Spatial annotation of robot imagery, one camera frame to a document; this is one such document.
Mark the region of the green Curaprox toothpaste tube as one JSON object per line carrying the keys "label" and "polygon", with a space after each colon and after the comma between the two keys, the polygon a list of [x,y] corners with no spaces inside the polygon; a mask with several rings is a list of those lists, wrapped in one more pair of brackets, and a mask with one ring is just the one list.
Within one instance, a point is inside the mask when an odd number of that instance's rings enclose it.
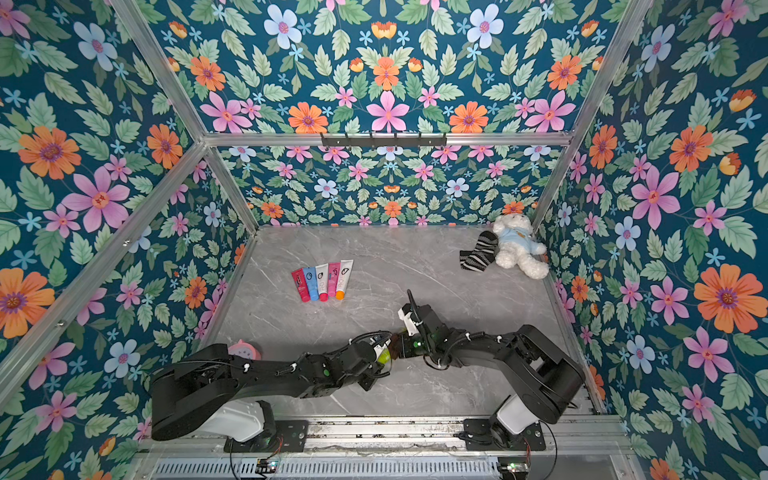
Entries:
{"label": "green Curaprox toothpaste tube", "polygon": [[377,347],[376,352],[377,352],[376,361],[378,364],[386,365],[391,361],[390,351],[386,346],[383,346],[381,348]]}

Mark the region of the white tube orange cap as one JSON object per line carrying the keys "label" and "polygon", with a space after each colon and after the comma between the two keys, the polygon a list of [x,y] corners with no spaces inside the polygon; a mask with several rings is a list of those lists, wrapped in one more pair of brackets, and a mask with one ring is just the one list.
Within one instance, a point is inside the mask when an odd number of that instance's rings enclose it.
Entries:
{"label": "white tube orange cap", "polygon": [[345,298],[353,266],[353,260],[342,260],[340,262],[335,294],[337,300],[343,300]]}

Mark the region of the brown cloth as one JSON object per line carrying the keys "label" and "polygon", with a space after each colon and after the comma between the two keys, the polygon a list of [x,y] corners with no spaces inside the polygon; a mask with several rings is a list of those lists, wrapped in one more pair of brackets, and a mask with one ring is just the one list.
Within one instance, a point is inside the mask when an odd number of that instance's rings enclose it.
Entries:
{"label": "brown cloth", "polygon": [[403,356],[403,342],[400,337],[393,336],[390,339],[390,343],[388,345],[388,351],[390,354],[390,358],[392,361],[396,361],[400,359]]}

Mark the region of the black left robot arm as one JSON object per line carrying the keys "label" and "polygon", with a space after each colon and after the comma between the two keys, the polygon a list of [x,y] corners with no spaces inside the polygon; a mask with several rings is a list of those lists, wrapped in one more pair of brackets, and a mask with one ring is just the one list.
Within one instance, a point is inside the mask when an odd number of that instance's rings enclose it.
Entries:
{"label": "black left robot arm", "polygon": [[384,377],[379,354],[391,335],[374,331],[326,353],[293,361],[252,360],[210,345],[157,371],[150,382],[156,441],[181,438],[202,427],[226,403],[248,398],[325,397],[352,384],[368,391]]}

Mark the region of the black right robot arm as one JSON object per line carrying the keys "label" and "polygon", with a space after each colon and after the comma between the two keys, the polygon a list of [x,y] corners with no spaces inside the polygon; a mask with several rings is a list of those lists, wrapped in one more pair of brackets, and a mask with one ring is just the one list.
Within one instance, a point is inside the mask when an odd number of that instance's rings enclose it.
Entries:
{"label": "black right robot arm", "polygon": [[402,358],[422,357],[437,370],[479,366],[503,374],[512,394],[491,421],[510,435],[537,422],[558,422],[585,382],[582,368],[533,325],[499,335],[471,333],[447,326],[431,306],[413,302],[398,317],[406,327]]}

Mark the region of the pink Curaprox toothpaste tube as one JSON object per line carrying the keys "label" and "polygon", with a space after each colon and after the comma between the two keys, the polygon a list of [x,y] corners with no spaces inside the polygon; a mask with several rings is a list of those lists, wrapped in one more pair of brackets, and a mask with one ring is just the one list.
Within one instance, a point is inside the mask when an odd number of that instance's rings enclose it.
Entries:
{"label": "pink Curaprox toothpaste tube", "polygon": [[341,270],[340,262],[332,262],[328,264],[327,293],[329,298],[336,297],[340,270]]}

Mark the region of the blue toothpaste tube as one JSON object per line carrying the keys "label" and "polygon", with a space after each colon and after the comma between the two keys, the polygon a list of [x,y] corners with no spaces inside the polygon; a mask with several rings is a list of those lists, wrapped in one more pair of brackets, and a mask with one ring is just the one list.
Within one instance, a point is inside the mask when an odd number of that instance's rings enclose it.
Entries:
{"label": "blue toothpaste tube", "polygon": [[316,278],[316,268],[304,267],[302,272],[310,300],[317,301],[319,299],[319,292]]}

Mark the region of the white tube red cap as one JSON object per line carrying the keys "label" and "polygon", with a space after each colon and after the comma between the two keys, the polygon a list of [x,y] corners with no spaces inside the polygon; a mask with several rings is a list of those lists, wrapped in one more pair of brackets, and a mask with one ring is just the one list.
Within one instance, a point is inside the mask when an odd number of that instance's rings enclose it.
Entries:
{"label": "white tube red cap", "polygon": [[318,298],[321,302],[327,302],[329,298],[328,273],[329,273],[328,263],[320,264],[315,267],[317,293],[318,293]]}

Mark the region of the red Curaprox toothpaste tube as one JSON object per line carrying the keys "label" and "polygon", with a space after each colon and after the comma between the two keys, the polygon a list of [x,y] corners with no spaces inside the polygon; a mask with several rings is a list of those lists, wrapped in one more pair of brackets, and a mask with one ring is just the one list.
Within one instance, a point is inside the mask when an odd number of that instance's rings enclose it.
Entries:
{"label": "red Curaprox toothpaste tube", "polygon": [[304,271],[302,268],[299,268],[291,273],[292,280],[294,282],[294,285],[297,289],[297,292],[300,296],[300,299],[303,302],[309,302],[311,300],[311,296],[309,293],[309,289],[306,283],[306,278],[304,275]]}

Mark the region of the striped black white sock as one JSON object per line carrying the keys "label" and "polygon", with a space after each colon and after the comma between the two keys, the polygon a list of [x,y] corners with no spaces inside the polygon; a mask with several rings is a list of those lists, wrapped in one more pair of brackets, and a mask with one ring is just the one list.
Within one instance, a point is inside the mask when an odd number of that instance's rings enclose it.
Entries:
{"label": "striped black white sock", "polygon": [[498,252],[499,238],[492,231],[483,231],[479,234],[473,250],[461,250],[459,252],[459,264],[464,270],[484,272],[495,262]]}

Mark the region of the pink round object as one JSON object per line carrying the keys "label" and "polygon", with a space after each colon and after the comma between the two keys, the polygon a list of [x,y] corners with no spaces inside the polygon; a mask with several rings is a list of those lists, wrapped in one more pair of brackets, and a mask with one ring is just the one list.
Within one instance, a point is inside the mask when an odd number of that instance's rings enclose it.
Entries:
{"label": "pink round object", "polygon": [[228,354],[246,360],[261,360],[262,355],[252,344],[239,340],[228,348]]}

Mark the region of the white teddy bear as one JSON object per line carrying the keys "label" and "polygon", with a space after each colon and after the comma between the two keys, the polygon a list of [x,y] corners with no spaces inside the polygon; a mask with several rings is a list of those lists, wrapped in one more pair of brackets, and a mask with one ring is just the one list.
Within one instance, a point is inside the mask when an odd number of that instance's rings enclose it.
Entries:
{"label": "white teddy bear", "polygon": [[496,219],[492,230],[498,238],[495,263],[499,267],[518,267],[534,280],[542,280],[549,274],[548,264],[540,259],[546,253],[546,246],[534,238],[528,216],[502,215]]}

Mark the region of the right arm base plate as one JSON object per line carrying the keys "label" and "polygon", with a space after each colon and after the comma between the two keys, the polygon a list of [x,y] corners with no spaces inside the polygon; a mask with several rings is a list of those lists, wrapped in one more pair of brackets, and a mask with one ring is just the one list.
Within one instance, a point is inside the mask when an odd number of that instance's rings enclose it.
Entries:
{"label": "right arm base plate", "polygon": [[490,419],[467,418],[455,437],[463,441],[469,451],[538,452],[546,449],[545,436],[539,423],[533,423],[520,434],[512,434],[500,423]]}

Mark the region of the black hook rail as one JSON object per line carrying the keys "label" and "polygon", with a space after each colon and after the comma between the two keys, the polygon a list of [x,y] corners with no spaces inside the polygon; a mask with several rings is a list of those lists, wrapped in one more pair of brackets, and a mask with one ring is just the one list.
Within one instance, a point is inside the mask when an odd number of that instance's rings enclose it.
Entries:
{"label": "black hook rail", "polygon": [[320,138],[321,145],[324,147],[360,147],[363,149],[375,149],[387,146],[420,148],[443,147],[448,145],[448,139],[445,134],[321,134]]}

